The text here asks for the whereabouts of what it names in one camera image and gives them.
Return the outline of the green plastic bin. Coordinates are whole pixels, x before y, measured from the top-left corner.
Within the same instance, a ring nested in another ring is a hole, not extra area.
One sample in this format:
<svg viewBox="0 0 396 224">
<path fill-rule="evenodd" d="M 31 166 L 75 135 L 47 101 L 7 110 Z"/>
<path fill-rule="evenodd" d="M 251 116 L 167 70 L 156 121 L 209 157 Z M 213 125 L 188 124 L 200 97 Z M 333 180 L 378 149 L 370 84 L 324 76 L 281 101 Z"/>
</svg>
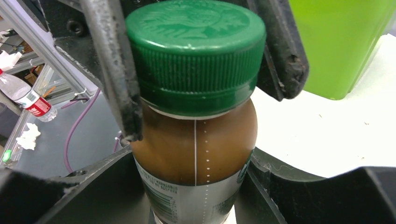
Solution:
<svg viewBox="0 0 396 224">
<path fill-rule="evenodd" d="M 331 100 L 355 87 L 395 18 L 394 0 L 292 0 L 310 64 L 304 90 Z"/>
</svg>

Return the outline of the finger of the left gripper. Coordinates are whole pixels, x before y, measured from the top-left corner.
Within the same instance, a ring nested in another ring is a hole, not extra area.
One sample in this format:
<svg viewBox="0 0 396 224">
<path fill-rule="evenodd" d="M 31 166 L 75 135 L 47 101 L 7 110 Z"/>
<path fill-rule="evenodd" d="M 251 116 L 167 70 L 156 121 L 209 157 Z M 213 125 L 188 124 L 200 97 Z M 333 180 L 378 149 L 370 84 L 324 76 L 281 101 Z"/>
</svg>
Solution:
<svg viewBox="0 0 396 224">
<path fill-rule="evenodd" d="M 249 0 L 265 23 L 267 37 L 257 87 L 281 102 L 302 91 L 310 66 L 287 0 Z"/>
<path fill-rule="evenodd" d="M 118 0 L 80 1 L 102 72 L 102 91 L 124 138 L 142 140 L 142 108 L 134 58 Z"/>
</svg>

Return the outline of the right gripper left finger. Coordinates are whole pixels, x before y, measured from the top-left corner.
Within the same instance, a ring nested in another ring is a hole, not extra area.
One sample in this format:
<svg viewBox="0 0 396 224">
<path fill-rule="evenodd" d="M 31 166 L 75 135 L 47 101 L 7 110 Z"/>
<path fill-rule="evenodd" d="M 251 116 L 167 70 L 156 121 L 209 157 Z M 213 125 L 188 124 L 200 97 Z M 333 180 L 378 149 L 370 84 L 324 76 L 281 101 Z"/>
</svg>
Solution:
<svg viewBox="0 0 396 224">
<path fill-rule="evenodd" d="M 153 214 L 131 149 L 65 177 L 0 171 L 3 224 L 151 224 Z"/>
</svg>

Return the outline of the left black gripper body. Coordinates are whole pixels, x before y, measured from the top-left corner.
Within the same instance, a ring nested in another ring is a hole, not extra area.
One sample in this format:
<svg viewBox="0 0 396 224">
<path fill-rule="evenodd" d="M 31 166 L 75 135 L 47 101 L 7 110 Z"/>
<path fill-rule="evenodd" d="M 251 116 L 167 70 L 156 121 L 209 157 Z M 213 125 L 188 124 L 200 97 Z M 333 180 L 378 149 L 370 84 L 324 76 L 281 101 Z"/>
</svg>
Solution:
<svg viewBox="0 0 396 224">
<path fill-rule="evenodd" d="M 49 31 L 57 51 L 99 88 L 101 66 L 78 0 L 18 0 L 44 31 Z"/>
</svg>

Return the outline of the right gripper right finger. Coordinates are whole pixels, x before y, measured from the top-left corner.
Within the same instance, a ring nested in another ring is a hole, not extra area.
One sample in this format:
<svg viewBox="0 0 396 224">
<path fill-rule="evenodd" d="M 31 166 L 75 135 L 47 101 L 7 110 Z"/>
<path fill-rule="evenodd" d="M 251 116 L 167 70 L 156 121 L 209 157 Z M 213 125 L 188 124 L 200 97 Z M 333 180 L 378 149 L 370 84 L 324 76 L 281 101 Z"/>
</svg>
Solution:
<svg viewBox="0 0 396 224">
<path fill-rule="evenodd" d="M 396 170 L 360 167 L 324 178 L 256 148 L 235 215 L 239 224 L 393 224 Z"/>
</svg>

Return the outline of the green-red label bottle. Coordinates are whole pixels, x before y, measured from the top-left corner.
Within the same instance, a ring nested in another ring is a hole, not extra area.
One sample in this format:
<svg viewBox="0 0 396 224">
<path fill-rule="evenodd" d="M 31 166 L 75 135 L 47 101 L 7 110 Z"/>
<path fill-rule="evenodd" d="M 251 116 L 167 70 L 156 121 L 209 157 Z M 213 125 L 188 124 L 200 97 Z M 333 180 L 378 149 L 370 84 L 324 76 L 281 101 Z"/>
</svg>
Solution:
<svg viewBox="0 0 396 224">
<path fill-rule="evenodd" d="M 257 139 L 264 22 L 225 1 L 166 0 L 126 26 L 143 114 L 131 147 L 155 222 L 222 224 Z"/>
</svg>

